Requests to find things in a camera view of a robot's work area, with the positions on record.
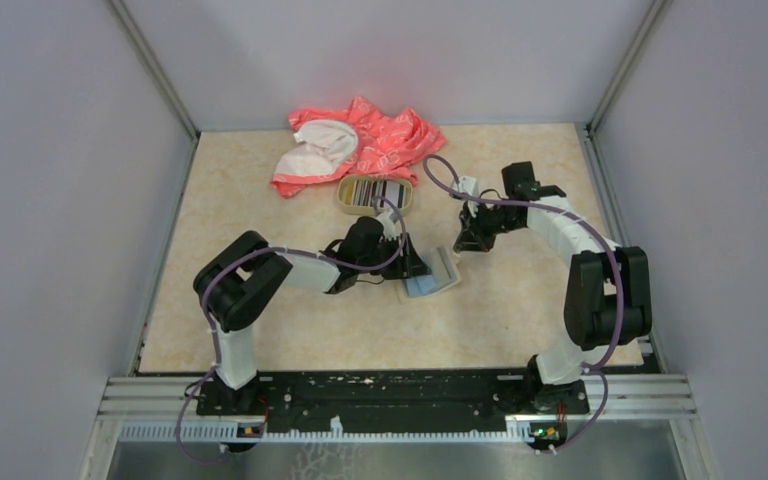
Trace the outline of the cream oval card tray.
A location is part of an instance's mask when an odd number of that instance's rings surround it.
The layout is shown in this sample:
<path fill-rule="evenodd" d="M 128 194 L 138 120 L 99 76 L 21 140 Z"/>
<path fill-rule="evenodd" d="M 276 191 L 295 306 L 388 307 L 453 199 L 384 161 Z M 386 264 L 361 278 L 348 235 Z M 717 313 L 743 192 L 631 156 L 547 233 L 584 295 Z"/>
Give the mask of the cream oval card tray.
<path fill-rule="evenodd" d="M 395 206 L 403 215 L 413 205 L 413 185 L 404 179 L 383 179 L 352 174 L 340 180 L 336 201 L 349 215 L 373 216 L 380 210 Z"/>

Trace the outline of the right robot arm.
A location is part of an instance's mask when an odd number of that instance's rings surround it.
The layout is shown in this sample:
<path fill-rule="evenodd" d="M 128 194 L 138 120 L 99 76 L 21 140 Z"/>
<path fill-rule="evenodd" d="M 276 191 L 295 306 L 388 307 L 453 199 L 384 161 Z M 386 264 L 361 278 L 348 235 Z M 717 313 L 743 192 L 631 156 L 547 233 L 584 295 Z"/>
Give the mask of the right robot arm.
<path fill-rule="evenodd" d="M 454 249 L 486 253 L 498 235 L 528 229 L 567 266 L 564 331 L 530 360 L 536 376 L 523 385 L 527 406 L 548 412 L 562 398 L 561 385 L 604 366 L 617 347 L 651 332 L 648 258 L 639 247 L 623 247 L 599 234 L 560 187 L 536 179 L 531 163 L 503 168 L 502 179 L 500 199 L 482 198 L 473 177 L 452 182 L 456 198 L 464 202 Z"/>

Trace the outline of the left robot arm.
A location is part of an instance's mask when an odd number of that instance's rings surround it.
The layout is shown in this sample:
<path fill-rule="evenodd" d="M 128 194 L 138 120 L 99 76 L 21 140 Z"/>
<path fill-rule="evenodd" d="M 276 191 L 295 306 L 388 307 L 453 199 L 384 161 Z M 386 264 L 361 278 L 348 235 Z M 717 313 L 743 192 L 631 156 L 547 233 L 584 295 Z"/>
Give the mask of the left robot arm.
<path fill-rule="evenodd" d="M 385 214 L 362 216 L 317 252 L 272 246 L 258 232 L 246 231 L 199 271 L 193 289 L 210 326 L 213 376 L 223 385 L 224 405 L 245 414 L 258 404 L 253 324 L 280 288 L 333 295 L 353 287 L 363 274 L 403 281 L 432 273 L 396 224 Z"/>

